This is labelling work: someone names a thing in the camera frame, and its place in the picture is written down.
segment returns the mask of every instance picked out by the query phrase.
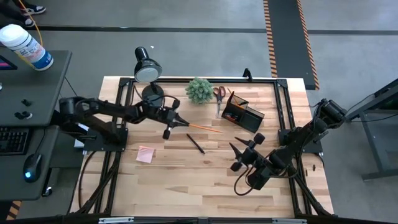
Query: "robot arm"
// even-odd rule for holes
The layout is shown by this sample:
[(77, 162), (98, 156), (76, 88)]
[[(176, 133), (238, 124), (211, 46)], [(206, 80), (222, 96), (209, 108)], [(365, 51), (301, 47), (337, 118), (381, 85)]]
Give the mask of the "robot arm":
[(258, 153), (254, 146), (261, 144), (265, 137), (258, 133), (254, 141), (239, 141), (248, 147), (243, 153), (230, 143), (233, 148), (236, 159), (231, 169), (238, 171), (242, 165), (252, 165), (255, 171), (248, 175), (247, 183), (253, 189), (260, 190), (275, 175), (281, 175), (285, 171), (295, 155), (302, 153), (302, 148), (310, 141), (317, 138), (329, 128), (338, 128), (345, 121), (346, 110), (338, 106), (333, 100), (322, 99), (318, 103), (318, 108), (311, 122), (302, 128), (294, 128), (283, 140), (282, 147), (274, 149), (268, 156), (264, 157)]
[(135, 105), (122, 106), (102, 101), (96, 98), (71, 97), (60, 99), (60, 113), (66, 123), (81, 123), (101, 133), (109, 143), (118, 143), (116, 124), (104, 122), (94, 116), (105, 114), (122, 118), (128, 123), (139, 124), (146, 118), (167, 125), (163, 138), (168, 139), (170, 130), (176, 126), (188, 126), (189, 123), (182, 119), (175, 111), (180, 106), (180, 101), (175, 99), (172, 107), (155, 106), (152, 102), (159, 96), (142, 100)]

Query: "blue label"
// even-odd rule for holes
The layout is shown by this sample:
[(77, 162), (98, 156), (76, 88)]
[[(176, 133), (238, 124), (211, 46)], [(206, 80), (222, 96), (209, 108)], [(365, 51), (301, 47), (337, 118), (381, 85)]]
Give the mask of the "blue label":
[(32, 65), (37, 69), (45, 68), (47, 65), (50, 64), (51, 60), (52, 56), (46, 51), (43, 57), (40, 58), (40, 60), (38, 60), (37, 62), (32, 63)]

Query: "wooden table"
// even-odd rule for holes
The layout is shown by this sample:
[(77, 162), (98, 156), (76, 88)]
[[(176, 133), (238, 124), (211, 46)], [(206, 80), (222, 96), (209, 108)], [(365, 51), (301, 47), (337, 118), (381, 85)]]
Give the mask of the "wooden table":
[[(120, 77), (104, 77), (101, 100), (114, 102)], [(303, 126), (312, 118), (308, 107), (307, 94), (302, 79), (287, 79), (295, 124)], [(147, 84), (137, 84), (139, 92)], [(229, 167), (234, 162), (234, 152), (229, 142), (245, 149), (235, 140), (235, 136), (252, 139), (254, 134), (223, 119), (215, 118), (216, 101), (205, 105), (194, 105), (185, 95), (186, 83), (159, 84), (165, 94), (181, 101), (178, 112), (181, 117), (193, 124), (218, 129), (214, 133), (197, 128), (177, 127), (172, 130), (168, 141), (162, 139), (165, 125), (149, 119), (140, 124), (129, 124), (129, 138), (123, 153), (112, 215), (152, 216), (152, 217), (293, 217), (292, 198), (287, 179), (270, 179), (262, 190), (253, 190), (249, 195), (235, 195), (233, 184), (240, 172), (234, 173)], [(259, 132), (266, 140), (256, 149), (263, 155), (279, 146), (277, 131), (278, 115), (272, 85), (267, 84), (222, 84), (235, 91), (236, 95), (248, 100), (249, 106), (265, 114)], [(225, 107), (226, 98), (221, 105), (220, 114)], [(134, 95), (134, 103), (139, 98)], [(98, 116), (109, 121), (109, 116)], [(201, 154), (187, 138), (190, 133), (206, 151)], [(156, 149), (151, 164), (136, 161), (139, 146)], [(104, 153), (97, 152), (89, 162), (83, 178), (83, 203), (98, 185)], [(322, 163), (314, 155), (304, 154), (304, 169), (308, 170), (307, 185), (319, 202), (329, 212), (333, 212), (330, 195)], [(241, 179), (238, 192), (249, 189)], [(298, 197), (302, 211), (301, 190)], [(103, 207), (107, 193), (104, 194)], [(71, 211), (78, 208), (77, 190)]]

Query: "desk lamp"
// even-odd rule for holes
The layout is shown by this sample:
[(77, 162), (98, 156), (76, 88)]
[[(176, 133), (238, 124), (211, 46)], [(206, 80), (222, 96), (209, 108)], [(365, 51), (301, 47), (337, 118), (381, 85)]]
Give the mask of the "desk lamp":
[[(149, 82), (142, 91), (143, 99), (156, 99), (164, 96), (163, 89), (155, 84), (156, 79), (162, 74), (162, 67), (155, 60), (149, 58), (148, 52), (143, 47), (137, 47), (135, 50), (137, 64), (134, 69), (134, 78), (137, 82)], [(152, 101), (154, 105), (161, 106), (163, 98)]]

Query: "orange cable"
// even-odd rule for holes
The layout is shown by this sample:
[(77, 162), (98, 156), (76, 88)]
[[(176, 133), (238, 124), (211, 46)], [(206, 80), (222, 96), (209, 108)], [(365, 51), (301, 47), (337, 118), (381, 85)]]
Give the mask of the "orange cable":
[[(22, 1), (21, 1), (21, 0), (19, 0), (19, 3), (21, 4), (21, 6), (22, 6), (22, 7), (23, 7), (23, 8), (26, 10), (26, 12), (27, 12), (27, 9), (26, 9), (26, 7), (25, 7), (24, 3), (22, 3)], [(30, 17), (30, 19), (32, 19), (33, 23), (35, 24), (35, 27), (36, 27), (37, 33), (39, 33), (39, 37), (40, 37), (40, 45), (41, 45), (42, 47), (44, 47), (44, 46), (43, 46), (42, 34), (40, 33), (40, 31), (39, 31), (39, 28), (37, 27), (36, 21), (33, 19), (32, 15), (30, 15), (30, 14), (29, 14), (29, 17)]]

